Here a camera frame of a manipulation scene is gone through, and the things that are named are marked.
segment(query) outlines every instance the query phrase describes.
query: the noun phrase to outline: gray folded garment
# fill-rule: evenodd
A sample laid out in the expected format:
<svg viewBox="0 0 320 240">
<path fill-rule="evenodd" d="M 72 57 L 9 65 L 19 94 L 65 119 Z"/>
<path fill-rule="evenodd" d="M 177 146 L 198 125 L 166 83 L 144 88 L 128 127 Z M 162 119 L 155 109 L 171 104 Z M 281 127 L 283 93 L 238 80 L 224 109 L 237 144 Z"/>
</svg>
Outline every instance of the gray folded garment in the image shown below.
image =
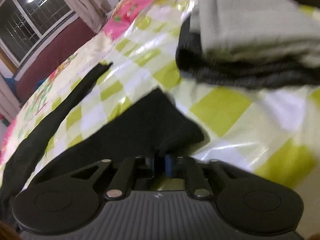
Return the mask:
<svg viewBox="0 0 320 240">
<path fill-rule="evenodd" d="M 320 24 L 293 0 L 198 0 L 190 32 L 208 61 L 267 63 L 291 56 L 320 66 Z"/>
</svg>

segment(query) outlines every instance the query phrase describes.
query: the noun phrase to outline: window pane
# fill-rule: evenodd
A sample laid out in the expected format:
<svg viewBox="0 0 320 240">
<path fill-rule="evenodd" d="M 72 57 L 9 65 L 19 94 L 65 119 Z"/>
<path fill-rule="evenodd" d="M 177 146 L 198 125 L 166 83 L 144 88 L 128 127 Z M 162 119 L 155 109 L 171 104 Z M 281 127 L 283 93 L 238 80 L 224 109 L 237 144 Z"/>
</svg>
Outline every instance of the window pane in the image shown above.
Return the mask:
<svg viewBox="0 0 320 240">
<path fill-rule="evenodd" d="M 17 0 L 41 34 L 62 18 L 69 6 L 64 0 Z"/>
<path fill-rule="evenodd" d="M 18 61 L 36 44 L 39 37 L 26 22 L 12 0 L 0 6 L 0 37 Z"/>
</svg>

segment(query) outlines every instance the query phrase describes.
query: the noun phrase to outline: window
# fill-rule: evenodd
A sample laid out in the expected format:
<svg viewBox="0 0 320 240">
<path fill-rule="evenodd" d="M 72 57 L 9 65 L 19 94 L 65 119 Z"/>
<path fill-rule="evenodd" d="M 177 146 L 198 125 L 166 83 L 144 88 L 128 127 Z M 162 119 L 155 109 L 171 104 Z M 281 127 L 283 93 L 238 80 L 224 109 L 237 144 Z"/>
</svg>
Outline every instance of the window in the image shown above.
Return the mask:
<svg viewBox="0 0 320 240">
<path fill-rule="evenodd" d="M 2 0 L 0 45 L 19 66 L 71 13 L 64 0 Z"/>
</svg>

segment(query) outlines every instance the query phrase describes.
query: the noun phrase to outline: stack of folded clothes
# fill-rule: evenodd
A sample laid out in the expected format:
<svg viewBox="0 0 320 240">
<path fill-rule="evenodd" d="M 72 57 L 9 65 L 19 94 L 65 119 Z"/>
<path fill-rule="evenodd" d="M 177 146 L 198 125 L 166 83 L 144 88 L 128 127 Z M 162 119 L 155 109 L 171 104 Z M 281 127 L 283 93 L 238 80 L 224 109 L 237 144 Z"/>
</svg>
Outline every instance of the stack of folded clothes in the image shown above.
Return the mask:
<svg viewBox="0 0 320 240">
<path fill-rule="evenodd" d="M 294 0 L 198 0 L 176 61 L 209 84 L 320 85 L 320 24 Z"/>
</svg>

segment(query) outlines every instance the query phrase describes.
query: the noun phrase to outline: white logo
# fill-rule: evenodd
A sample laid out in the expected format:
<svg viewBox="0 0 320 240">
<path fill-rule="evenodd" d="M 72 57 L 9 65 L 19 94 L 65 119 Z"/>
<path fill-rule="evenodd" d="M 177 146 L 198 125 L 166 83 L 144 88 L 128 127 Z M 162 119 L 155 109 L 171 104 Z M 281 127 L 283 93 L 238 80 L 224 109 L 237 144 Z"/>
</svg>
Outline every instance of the white logo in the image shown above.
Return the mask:
<svg viewBox="0 0 320 240">
<path fill-rule="evenodd" d="M 161 198 L 163 197 L 163 195 L 161 193 L 157 193 L 156 195 L 154 195 L 156 198 Z"/>
</svg>

